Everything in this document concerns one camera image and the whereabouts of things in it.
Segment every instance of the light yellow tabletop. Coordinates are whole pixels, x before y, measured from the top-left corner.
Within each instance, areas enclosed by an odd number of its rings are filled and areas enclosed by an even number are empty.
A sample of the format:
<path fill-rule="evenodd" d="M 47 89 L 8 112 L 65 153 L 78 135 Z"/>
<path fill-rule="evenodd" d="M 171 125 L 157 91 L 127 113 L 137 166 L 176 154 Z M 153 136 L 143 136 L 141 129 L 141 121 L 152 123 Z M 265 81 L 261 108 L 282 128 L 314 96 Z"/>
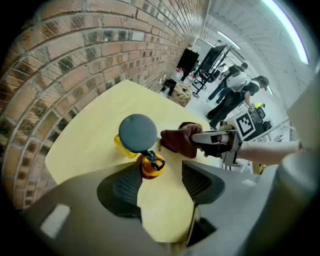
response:
<path fill-rule="evenodd" d="M 57 138 L 45 159 L 54 180 L 60 184 L 80 174 L 135 161 L 124 156 L 114 144 L 122 120 L 131 114 L 151 118 L 158 137 L 162 130 L 178 129 L 182 122 L 199 123 L 204 131 L 210 128 L 182 106 L 125 80 L 88 104 Z M 156 144 L 153 149 L 158 152 Z M 143 179 L 137 204 L 143 227 L 155 241 L 179 242 L 186 238 L 194 207 L 182 183 L 182 161 L 208 164 L 208 160 L 199 151 L 194 159 L 163 147 L 159 153 L 166 161 L 166 169 L 155 179 Z"/>

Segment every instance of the black lid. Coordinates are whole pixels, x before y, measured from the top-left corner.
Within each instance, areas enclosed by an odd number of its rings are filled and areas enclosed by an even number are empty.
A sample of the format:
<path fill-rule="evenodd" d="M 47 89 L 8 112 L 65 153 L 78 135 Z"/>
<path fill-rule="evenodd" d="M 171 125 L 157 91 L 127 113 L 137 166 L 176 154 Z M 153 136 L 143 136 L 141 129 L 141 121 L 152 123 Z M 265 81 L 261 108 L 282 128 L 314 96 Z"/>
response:
<path fill-rule="evenodd" d="M 132 114 L 120 124 L 119 138 L 126 149 L 133 153 L 140 153 L 154 145 L 157 139 L 157 128 L 149 117 L 143 114 Z"/>

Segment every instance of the white ceiling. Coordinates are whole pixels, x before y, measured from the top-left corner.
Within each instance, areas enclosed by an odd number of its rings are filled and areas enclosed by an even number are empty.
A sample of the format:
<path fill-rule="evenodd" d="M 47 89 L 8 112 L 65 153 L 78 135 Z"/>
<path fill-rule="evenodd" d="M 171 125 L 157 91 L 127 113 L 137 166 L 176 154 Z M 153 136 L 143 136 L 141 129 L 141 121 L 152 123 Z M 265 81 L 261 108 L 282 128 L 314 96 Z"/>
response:
<path fill-rule="evenodd" d="M 218 31 L 231 38 L 245 60 L 237 54 L 231 54 L 230 60 L 247 62 L 253 77 L 266 76 L 274 96 L 288 109 L 314 78 L 319 52 L 301 21 L 282 2 L 277 3 L 298 31 L 309 65 L 300 60 L 288 32 L 261 0 L 211 0 L 202 39 L 227 43 Z"/>

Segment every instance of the backpack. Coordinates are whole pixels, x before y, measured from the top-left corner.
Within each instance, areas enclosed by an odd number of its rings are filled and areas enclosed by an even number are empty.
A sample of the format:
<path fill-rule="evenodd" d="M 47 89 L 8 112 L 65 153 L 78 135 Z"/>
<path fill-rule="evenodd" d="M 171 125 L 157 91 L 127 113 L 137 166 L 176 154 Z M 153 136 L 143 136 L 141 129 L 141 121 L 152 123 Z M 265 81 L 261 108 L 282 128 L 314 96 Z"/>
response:
<path fill-rule="evenodd" d="M 250 83 L 251 78 L 245 72 L 235 72 L 226 80 L 226 86 L 232 91 L 240 92 L 241 89 Z"/>

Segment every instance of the whiteboard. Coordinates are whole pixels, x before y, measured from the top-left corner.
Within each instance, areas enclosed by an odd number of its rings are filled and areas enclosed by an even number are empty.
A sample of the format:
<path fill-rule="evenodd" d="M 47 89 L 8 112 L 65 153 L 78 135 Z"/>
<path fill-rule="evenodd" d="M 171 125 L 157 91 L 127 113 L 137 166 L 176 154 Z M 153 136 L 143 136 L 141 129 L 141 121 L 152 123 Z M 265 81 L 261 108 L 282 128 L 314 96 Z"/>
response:
<path fill-rule="evenodd" d="M 200 47 L 200 52 L 199 52 L 199 57 L 198 57 L 198 61 L 203 62 L 204 58 L 206 57 L 207 53 L 209 52 L 209 50 L 212 48 L 209 44 L 207 44 L 206 42 L 198 39 L 195 43 L 195 46 L 199 46 Z"/>

